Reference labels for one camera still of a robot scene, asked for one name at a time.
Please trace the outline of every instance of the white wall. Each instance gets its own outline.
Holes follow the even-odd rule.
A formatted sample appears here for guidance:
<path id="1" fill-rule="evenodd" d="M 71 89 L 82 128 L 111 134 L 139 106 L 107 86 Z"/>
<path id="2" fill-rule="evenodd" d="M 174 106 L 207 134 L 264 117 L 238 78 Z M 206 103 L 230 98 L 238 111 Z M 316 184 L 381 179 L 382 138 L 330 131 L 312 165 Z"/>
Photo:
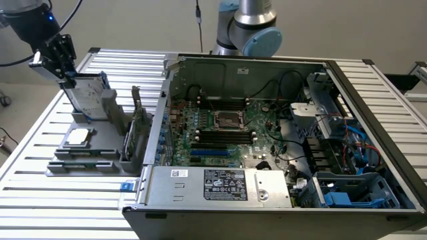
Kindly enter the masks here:
<path id="1" fill-rule="evenodd" d="M 54 0 L 62 23 L 75 0 Z M 217 40 L 219 0 L 201 0 L 205 49 Z M 285 41 L 278 55 L 373 59 L 385 72 L 405 73 L 427 61 L 427 0 L 276 0 Z M 78 63 L 90 47 L 199 51 L 195 0 L 85 0 L 63 33 Z M 27 57 L 11 28 L 0 30 L 0 63 Z M 0 82 L 49 84 L 26 64 L 0 69 Z"/>

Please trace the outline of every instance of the blue pcie slot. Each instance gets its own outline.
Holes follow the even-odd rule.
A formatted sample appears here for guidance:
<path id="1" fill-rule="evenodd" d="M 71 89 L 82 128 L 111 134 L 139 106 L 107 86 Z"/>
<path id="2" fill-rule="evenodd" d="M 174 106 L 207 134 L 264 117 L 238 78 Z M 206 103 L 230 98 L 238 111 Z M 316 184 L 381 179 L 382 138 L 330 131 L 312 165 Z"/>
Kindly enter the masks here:
<path id="1" fill-rule="evenodd" d="M 229 151 L 218 151 L 218 150 L 191 150 L 190 155 L 193 155 L 193 156 L 230 157 L 230 152 Z"/>

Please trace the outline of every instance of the robotic arm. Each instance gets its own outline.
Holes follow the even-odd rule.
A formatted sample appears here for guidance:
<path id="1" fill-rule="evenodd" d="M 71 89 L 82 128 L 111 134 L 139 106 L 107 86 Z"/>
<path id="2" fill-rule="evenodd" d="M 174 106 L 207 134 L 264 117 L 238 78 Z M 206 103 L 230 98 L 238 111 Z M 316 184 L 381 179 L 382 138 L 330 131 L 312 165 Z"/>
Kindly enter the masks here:
<path id="1" fill-rule="evenodd" d="M 34 52 L 30 67 L 54 79 L 62 89 L 75 88 L 78 75 L 73 38 L 61 34 L 69 21 L 70 18 L 59 25 L 43 0 L 0 0 L 0 26 L 3 22 L 10 24 L 19 38 L 30 44 Z M 222 0 L 213 54 L 272 57 L 282 44 L 276 24 L 273 0 Z"/>
<path id="2" fill-rule="evenodd" d="M 30 67 L 46 78 L 55 79 L 62 89 L 77 86 L 77 52 L 73 38 L 43 0 L 0 0 L 0 14 L 19 38 L 30 44 L 34 59 Z"/>
<path id="3" fill-rule="evenodd" d="M 215 55 L 272 57 L 282 45 L 273 0 L 222 0 Z"/>

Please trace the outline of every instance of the slotted aluminum surface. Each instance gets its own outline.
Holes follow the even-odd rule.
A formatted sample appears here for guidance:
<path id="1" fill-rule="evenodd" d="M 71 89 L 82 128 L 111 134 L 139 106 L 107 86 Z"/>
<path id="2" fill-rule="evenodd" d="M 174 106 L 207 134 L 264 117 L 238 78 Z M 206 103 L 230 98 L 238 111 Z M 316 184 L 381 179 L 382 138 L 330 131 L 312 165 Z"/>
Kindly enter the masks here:
<path id="1" fill-rule="evenodd" d="M 118 102 L 127 112 L 134 108 L 131 87 L 141 86 L 145 106 L 154 113 L 165 80 L 163 58 L 165 54 L 158 52 L 103 49 L 87 56 L 81 68 L 86 73 L 105 71 L 109 74 L 111 87 L 119 93 Z M 338 63 L 344 67 L 366 68 L 360 60 L 340 60 Z M 372 80 L 376 81 L 376 78 L 356 79 L 372 85 Z M 47 163 L 73 122 L 71 112 L 73 106 L 61 92 L 0 169 L 2 240 L 138 239 L 118 210 L 121 183 L 133 178 L 45 176 Z M 386 113 L 378 114 L 389 119 Z M 127 193 L 125 199 L 134 197 L 134 193 Z M 417 233 L 400 232 L 385 239 L 424 239 L 421 234 L 427 234 L 427 229 Z"/>
<path id="2" fill-rule="evenodd" d="M 374 65 L 338 62 L 393 141 L 427 184 L 426 118 Z"/>

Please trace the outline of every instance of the warning label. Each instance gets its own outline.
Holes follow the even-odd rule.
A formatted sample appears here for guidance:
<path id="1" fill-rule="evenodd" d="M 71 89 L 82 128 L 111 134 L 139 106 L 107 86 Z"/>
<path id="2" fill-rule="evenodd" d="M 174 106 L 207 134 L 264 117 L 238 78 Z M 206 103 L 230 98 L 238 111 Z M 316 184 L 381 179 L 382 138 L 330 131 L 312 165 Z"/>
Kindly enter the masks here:
<path id="1" fill-rule="evenodd" d="M 248 201 L 248 181 L 244 170 L 205 170 L 206 200 Z"/>

